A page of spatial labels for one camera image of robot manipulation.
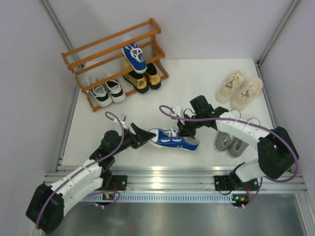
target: white floor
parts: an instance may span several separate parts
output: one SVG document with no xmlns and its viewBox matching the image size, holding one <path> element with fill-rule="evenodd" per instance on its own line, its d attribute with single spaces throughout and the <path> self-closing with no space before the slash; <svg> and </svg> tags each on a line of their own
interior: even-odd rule
<svg viewBox="0 0 315 236">
<path fill-rule="evenodd" d="M 167 128 L 176 125 L 176 121 L 165 117 L 158 107 L 179 105 L 191 108 L 189 101 L 198 95 L 204 95 L 213 107 L 223 106 L 231 109 L 229 104 L 220 104 L 214 98 L 215 91 L 222 80 L 235 70 L 245 71 L 247 79 L 257 77 L 252 59 L 204 59 L 204 60 L 163 60 L 162 64 L 170 77 L 162 81 L 158 90 L 149 90 L 145 94 L 134 94 L 126 101 L 112 104 L 108 108 L 92 112 L 85 96 L 78 96 L 74 117 L 64 152 L 62 165 L 80 165 L 99 146 L 107 130 L 115 129 L 117 124 L 108 120 L 104 113 L 111 111 L 117 116 L 127 115 L 127 124 L 134 122 L 142 129 Z M 125 91 L 131 89 L 122 82 Z M 263 93 L 244 111 L 242 118 L 256 117 L 261 124 L 272 128 L 267 105 Z M 226 152 L 218 152 L 214 148 L 216 131 L 209 128 L 197 130 L 196 138 L 200 146 L 196 152 L 185 152 L 178 149 L 155 148 L 150 144 L 134 150 L 129 148 L 115 156 L 116 166 L 236 166 L 244 161 L 257 157 L 252 147 L 237 159 L 230 158 Z"/>
</svg>

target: gray sneaker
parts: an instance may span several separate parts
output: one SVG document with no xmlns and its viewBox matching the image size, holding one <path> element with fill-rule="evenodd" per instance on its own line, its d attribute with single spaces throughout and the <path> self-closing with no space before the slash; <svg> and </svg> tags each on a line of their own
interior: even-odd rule
<svg viewBox="0 0 315 236">
<path fill-rule="evenodd" d="M 253 123 L 253 124 L 259 124 L 260 122 L 257 118 L 250 118 L 248 120 L 248 122 Z M 232 158 L 237 158 L 240 155 L 242 155 L 242 153 L 244 152 L 244 150 L 249 146 L 248 143 L 243 142 L 243 140 L 240 140 L 238 138 L 235 138 L 231 145 L 228 147 L 228 153 L 230 154 L 230 156 Z"/>
<path fill-rule="evenodd" d="M 235 117 L 241 118 L 241 113 L 239 111 L 232 110 L 231 113 Z M 218 151 L 225 151 L 225 150 L 227 150 L 231 139 L 232 139 L 231 135 L 229 135 L 228 133 L 219 131 L 218 134 L 217 134 L 216 140 L 215 140 L 215 148 Z"/>
</svg>

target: beige sneaker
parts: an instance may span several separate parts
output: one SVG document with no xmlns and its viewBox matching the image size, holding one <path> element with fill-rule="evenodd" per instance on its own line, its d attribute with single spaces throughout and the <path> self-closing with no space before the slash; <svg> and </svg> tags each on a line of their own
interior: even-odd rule
<svg viewBox="0 0 315 236">
<path fill-rule="evenodd" d="M 244 82 L 245 73 L 243 71 L 236 71 L 230 74 L 224 81 L 223 86 L 216 93 L 216 100 L 220 103 L 228 103 L 232 94 Z"/>
<path fill-rule="evenodd" d="M 262 80 L 260 78 L 253 78 L 249 80 L 240 91 L 231 100 L 231 108 L 235 110 L 244 109 L 262 89 Z"/>
</svg>

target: white wall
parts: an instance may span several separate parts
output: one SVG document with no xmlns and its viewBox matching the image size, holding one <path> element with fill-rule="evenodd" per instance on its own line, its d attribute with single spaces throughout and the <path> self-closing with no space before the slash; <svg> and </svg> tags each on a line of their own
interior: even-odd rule
<svg viewBox="0 0 315 236">
<path fill-rule="evenodd" d="M 29 235 L 34 190 L 53 167 L 75 81 L 38 0 L 0 8 L 0 235 Z"/>
<path fill-rule="evenodd" d="M 153 17 L 168 59 L 259 59 L 289 0 L 54 0 L 74 47 Z"/>
<path fill-rule="evenodd" d="M 263 63 L 280 123 L 288 129 L 300 155 L 315 205 L 315 1 L 301 2 Z"/>
</svg>

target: black and white sneaker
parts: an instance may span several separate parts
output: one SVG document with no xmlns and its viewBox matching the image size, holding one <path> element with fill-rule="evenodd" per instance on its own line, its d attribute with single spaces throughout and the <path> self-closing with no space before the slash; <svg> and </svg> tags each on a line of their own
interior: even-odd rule
<svg viewBox="0 0 315 236">
<path fill-rule="evenodd" d="M 91 89 L 90 93 L 101 107 L 106 107 L 112 103 L 112 98 L 108 95 L 103 85 Z"/>
<path fill-rule="evenodd" d="M 122 102 L 126 99 L 126 94 L 117 79 L 106 82 L 106 87 L 114 102 Z"/>
</svg>

